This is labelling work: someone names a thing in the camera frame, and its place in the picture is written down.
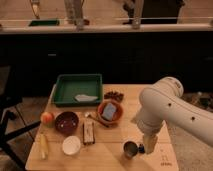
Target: box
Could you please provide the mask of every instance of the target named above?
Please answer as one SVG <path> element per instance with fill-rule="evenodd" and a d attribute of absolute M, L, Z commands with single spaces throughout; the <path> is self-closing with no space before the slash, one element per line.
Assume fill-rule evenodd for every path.
<path fill-rule="evenodd" d="M 96 106 L 103 99 L 101 74 L 65 74 L 59 75 L 52 102 L 58 107 Z M 76 95 L 97 96 L 94 101 L 79 102 Z"/>

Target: dark red bowl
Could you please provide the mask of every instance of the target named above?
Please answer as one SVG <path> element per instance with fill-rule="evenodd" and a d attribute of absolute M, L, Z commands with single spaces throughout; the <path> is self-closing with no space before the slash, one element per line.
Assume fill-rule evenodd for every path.
<path fill-rule="evenodd" d="M 72 135 L 78 127 L 79 119 L 74 112 L 63 112 L 55 119 L 55 128 L 60 133 Z"/>

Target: bowl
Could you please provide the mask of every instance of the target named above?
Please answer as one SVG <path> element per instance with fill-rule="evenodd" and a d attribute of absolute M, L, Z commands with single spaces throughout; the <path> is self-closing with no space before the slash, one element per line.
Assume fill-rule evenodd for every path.
<path fill-rule="evenodd" d="M 75 155 L 80 151 L 81 141 L 77 136 L 69 136 L 62 143 L 62 151 L 67 155 Z"/>
<path fill-rule="evenodd" d="M 63 112 L 55 119 L 55 128 L 60 133 L 72 135 L 78 127 L 79 119 L 74 112 Z"/>
<path fill-rule="evenodd" d="M 116 107 L 116 111 L 113 114 L 112 120 L 106 120 L 105 118 L 103 118 L 102 114 L 104 111 L 104 108 L 108 105 L 108 103 L 111 103 L 112 105 L 114 105 Z M 115 100 L 107 100 L 102 102 L 97 109 L 97 115 L 98 115 L 98 119 L 106 124 L 106 125 L 113 125 L 116 124 L 120 121 L 121 116 L 123 115 L 123 108 L 121 107 L 121 105 L 115 101 Z"/>

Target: apple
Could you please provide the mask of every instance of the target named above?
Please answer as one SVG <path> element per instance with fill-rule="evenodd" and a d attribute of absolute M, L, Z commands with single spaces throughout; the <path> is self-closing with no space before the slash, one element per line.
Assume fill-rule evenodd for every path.
<path fill-rule="evenodd" d="M 55 117 L 53 115 L 53 113 L 50 113 L 50 112 L 43 112 L 41 114 L 41 123 L 48 126 L 48 127 L 52 127 L 53 126 L 53 123 L 54 123 L 54 120 L 55 120 Z"/>

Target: spoon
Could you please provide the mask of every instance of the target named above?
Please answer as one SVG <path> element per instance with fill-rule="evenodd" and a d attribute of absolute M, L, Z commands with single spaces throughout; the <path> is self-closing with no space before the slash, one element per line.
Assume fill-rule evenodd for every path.
<path fill-rule="evenodd" d="M 89 112 L 86 112 L 85 114 L 84 114 L 84 116 L 86 117 L 86 118 L 91 118 L 91 119 L 93 119 L 94 121 L 96 121 L 96 122 L 99 122 L 100 124 L 102 124 L 103 126 L 105 126 L 105 127 L 109 127 L 109 125 L 106 125 L 106 124 L 104 124 L 104 123 L 102 123 L 101 121 L 99 121 L 98 119 L 96 119 L 95 117 L 93 117 L 92 115 L 91 115 L 91 113 L 89 113 Z"/>

